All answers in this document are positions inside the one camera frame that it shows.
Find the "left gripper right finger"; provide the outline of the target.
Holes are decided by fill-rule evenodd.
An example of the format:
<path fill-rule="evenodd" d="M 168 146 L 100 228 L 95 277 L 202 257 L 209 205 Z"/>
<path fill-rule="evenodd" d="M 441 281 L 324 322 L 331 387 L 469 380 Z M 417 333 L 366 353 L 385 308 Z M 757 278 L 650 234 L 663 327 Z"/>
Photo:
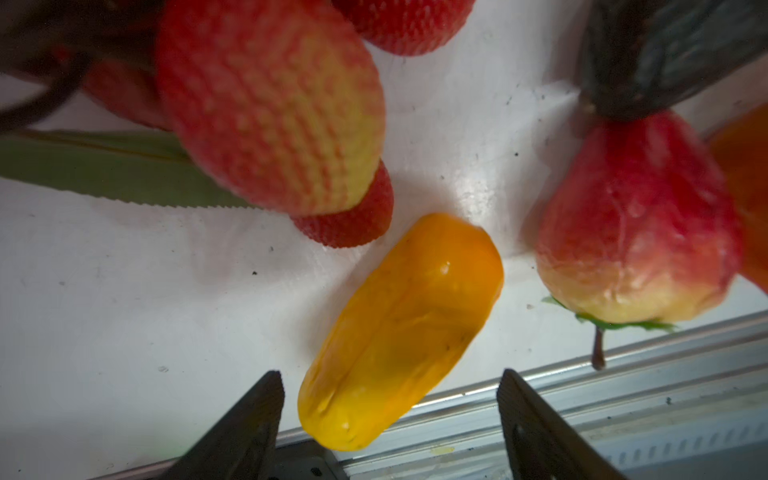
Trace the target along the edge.
<path fill-rule="evenodd" d="M 496 399 L 515 479 L 626 479 L 516 371 L 504 371 Z"/>

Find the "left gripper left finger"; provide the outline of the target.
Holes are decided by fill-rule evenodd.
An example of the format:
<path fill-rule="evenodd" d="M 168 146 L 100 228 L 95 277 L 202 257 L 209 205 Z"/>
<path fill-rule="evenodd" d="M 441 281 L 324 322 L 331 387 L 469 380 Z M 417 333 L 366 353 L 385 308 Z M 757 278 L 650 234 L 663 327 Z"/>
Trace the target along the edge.
<path fill-rule="evenodd" d="M 162 479 L 265 479 L 284 406 L 281 374 L 266 372 Z"/>

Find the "yellow orange mango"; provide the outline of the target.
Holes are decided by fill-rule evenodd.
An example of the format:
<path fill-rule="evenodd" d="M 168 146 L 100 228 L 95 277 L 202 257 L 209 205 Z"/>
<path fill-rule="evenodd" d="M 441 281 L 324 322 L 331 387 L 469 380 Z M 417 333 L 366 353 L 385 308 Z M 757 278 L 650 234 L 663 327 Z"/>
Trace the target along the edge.
<path fill-rule="evenodd" d="M 501 295 L 490 235 L 445 213 L 416 221 L 341 311 L 298 393 L 302 428 L 368 447 L 459 362 Z"/>

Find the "red lychee bunch with leaf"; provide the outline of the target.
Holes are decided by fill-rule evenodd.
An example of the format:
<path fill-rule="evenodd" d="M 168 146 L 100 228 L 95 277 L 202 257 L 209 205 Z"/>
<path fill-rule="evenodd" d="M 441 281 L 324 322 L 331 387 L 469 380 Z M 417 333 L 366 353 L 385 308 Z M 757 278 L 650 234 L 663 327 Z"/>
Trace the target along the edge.
<path fill-rule="evenodd" d="M 371 47 L 430 53 L 469 1 L 5 1 L 6 179 L 139 205 L 255 206 L 331 248 L 392 221 Z"/>

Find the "orange persimmon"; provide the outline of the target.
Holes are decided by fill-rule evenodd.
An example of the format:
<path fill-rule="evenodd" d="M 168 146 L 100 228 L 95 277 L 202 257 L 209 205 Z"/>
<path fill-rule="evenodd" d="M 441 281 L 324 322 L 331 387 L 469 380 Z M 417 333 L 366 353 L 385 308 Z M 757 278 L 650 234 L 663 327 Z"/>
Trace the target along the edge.
<path fill-rule="evenodd" d="M 708 141 L 742 220 L 741 275 L 767 290 L 767 105 L 730 122 Z"/>

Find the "dark avocado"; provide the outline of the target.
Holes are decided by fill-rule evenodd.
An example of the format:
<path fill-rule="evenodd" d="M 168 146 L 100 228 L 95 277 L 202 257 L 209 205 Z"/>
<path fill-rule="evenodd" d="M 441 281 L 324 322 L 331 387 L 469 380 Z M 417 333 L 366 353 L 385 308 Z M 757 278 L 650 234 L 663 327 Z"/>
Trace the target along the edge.
<path fill-rule="evenodd" d="M 597 115 L 632 121 L 766 53 L 763 0 L 594 1 L 579 52 L 579 86 Z"/>

